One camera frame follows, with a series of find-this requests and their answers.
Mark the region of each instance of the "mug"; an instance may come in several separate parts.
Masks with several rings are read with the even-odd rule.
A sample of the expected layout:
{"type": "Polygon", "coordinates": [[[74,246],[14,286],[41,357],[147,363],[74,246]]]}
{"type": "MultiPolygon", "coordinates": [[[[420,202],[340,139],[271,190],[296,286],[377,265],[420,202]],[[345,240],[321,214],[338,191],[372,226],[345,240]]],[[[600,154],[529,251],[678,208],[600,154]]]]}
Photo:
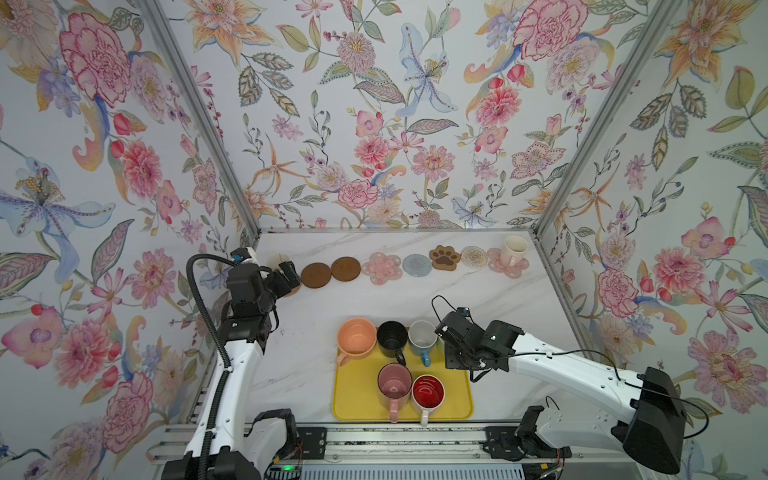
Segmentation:
{"type": "Polygon", "coordinates": [[[429,351],[437,343],[437,338],[435,326],[426,320],[417,320],[408,329],[408,343],[411,345],[411,351],[414,355],[422,357],[424,366],[432,364],[429,351]]]}
{"type": "Polygon", "coordinates": [[[528,242],[523,237],[510,235],[504,239],[504,248],[499,259],[504,266],[514,266],[523,259],[525,252],[528,251],[528,242]]]}
{"type": "Polygon", "coordinates": [[[379,341],[379,349],[382,354],[390,359],[397,359],[397,363],[406,366],[406,358],[402,349],[408,345],[408,330],[400,322],[384,322],[376,334],[379,341]]]}
{"type": "Polygon", "coordinates": [[[389,421],[397,423],[397,412],[408,404],[411,396],[411,372],[398,363],[384,365],[379,370],[379,398],[389,409],[389,421]]]}
{"type": "Polygon", "coordinates": [[[429,414],[437,411],[444,401],[445,386],[437,377],[422,375],[413,383],[411,404],[416,413],[422,417],[422,427],[427,426],[429,414]]]}
{"type": "Polygon", "coordinates": [[[341,350],[336,366],[342,366],[350,359],[365,358],[376,346],[376,326],[364,318],[347,320],[336,334],[336,343],[341,350]]]}

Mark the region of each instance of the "pink flower coaster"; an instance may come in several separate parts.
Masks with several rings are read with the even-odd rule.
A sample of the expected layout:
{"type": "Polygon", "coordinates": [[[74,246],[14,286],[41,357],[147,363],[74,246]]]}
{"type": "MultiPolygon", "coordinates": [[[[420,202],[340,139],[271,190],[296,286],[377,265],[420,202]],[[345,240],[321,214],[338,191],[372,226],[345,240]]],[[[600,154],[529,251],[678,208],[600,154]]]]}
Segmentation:
{"type": "Polygon", "coordinates": [[[397,280],[402,276],[400,257],[387,256],[381,252],[372,253],[370,260],[361,266],[360,271],[370,276],[374,285],[383,285],[388,280],[397,280]]]}
{"type": "Polygon", "coordinates": [[[509,278],[520,278],[523,274],[523,270],[526,270],[531,264],[528,259],[523,259],[517,262],[513,266],[504,265],[501,259],[502,251],[498,248],[491,248],[488,250],[488,268],[497,273],[503,273],[509,278]]]}

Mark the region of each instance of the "beige mug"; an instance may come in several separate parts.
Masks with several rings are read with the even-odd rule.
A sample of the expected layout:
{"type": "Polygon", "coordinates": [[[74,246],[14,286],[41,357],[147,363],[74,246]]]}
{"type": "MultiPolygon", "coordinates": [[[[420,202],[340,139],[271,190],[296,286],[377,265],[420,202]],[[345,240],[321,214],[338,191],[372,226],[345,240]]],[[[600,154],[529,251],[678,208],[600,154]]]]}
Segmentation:
{"type": "Polygon", "coordinates": [[[504,239],[504,248],[499,256],[504,266],[514,266],[523,259],[528,251],[528,242],[523,237],[510,235],[504,239]]]}

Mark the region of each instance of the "red mug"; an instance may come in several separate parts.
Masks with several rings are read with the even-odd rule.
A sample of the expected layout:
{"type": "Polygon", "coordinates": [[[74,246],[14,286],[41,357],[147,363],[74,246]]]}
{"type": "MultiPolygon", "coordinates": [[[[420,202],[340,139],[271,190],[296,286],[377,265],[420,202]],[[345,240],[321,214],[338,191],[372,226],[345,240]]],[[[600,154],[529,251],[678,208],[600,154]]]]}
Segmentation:
{"type": "Polygon", "coordinates": [[[411,396],[411,372],[399,363],[385,365],[379,371],[379,398],[389,409],[389,421],[397,423],[397,412],[408,404],[411,396]]]}

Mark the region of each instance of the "paw print coaster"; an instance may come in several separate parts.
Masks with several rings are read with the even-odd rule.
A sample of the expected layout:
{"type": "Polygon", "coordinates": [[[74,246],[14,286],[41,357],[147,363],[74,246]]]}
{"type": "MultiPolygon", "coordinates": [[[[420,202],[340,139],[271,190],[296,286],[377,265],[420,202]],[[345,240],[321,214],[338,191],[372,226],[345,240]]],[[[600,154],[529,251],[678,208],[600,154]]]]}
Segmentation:
{"type": "Polygon", "coordinates": [[[369,261],[365,262],[360,270],[371,277],[371,283],[374,285],[383,285],[402,276],[400,257],[381,252],[371,254],[369,261]]]}
{"type": "Polygon", "coordinates": [[[461,261],[462,255],[453,247],[444,247],[438,245],[434,250],[429,252],[429,258],[432,260],[432,266],[437,270],[447,270],[452,272],[456,270],[458,262],[461,261]]]}

